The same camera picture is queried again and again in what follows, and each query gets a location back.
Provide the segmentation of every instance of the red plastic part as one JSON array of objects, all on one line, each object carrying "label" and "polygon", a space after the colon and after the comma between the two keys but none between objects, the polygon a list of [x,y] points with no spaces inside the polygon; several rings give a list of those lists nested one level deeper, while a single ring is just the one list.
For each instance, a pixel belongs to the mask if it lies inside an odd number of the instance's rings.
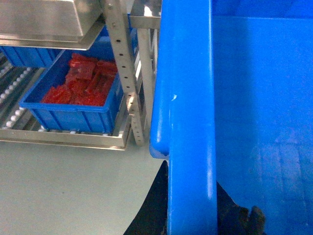
[{"label": "red plastic part", "polygon": [[77,53],[68,64],[65,83],[52,87],[41,103],[103,106],[117,73],[116,64]]}]

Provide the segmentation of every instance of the metal post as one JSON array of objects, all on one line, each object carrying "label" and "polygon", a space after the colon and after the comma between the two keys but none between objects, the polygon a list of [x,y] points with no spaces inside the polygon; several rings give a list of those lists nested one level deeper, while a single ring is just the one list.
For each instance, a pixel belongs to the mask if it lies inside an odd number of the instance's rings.
[{"label": "metal post", "polygon": [[153,40],[152,40],[152,49],[153,49],[153,60],[154,60],[154,73],[157,74],[157,55],[158,55],[158,36],[159,30],[155,29],[153,33]]},{"label": "metal post", "polygon": [[139,28],[137,31],[142,70],[142,82],[147,110],[147,127],[150,128],[154,97],[154,74],[151,60],[150,30],[146,28]]},{"label": "metal post", "polygon": [[135,77],[134,52],[131,45],[126,4],[124,0],[103,0],[103,2],[106,25],[126,98],[127,109],[132,116],[134,138],[138,145],[143,145],[144,124],[140,118],[142,107]]}]

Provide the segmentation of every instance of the white mark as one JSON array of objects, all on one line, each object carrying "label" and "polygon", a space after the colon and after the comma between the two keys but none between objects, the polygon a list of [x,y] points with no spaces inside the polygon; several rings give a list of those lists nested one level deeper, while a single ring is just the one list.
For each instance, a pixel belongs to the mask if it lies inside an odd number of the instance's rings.
[{"label": "white mark", "polygon": [[176,98],[177,98],[177,95],[175,94],[174,97],[173,97],[173,99],[172,99],[172,101],[174,101]]}]

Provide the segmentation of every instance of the blue plastic bin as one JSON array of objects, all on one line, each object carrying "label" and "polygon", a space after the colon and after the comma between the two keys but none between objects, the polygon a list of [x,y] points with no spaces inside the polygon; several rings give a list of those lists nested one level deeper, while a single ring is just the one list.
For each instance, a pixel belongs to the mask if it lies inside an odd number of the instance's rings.
[{"label": "blue plastic bin", "polygon": [[54,64],[22,98],[20,106],[29,109],[46,129],[111,133],[123,97],[118,75],[103,107],[40,103],[52,86],[64,83],[69,70],[68,62],[73,52],[103,60],[114,59],[108,40],[92,46],[87,51],[63,50]]},{"label": "blue plastic bin", "polygon": [[[169,154],[168,234],[217,234],[199,232],[205,219],[193,211],[215,213],[200,202],[215,148],[217,181],[239,205],[262,209],[268,235],[313,235],[312,1],[213,0],[213,66],[202,68],[207,14],[194,11],[207,1],[176,2],[162,2],[151,126],[151,154]],[[199,76],[210,69],[214,90],[209,75]],[[212,95],[214,110],[203,106]]]},{"label": "blue plastic bin", "polygon": [[0,47],[15,67],[48,68],[60,53],[59,49],[32,47]]}]

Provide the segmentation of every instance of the gray floor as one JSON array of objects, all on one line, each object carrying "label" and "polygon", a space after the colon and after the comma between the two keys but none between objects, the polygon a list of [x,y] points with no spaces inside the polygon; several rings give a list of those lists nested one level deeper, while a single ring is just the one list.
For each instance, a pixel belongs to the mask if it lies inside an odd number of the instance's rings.
[{"label": "gray floor", "polygon": [[126,151],[0,142],[1,235],[121,235],[161,160]]}]

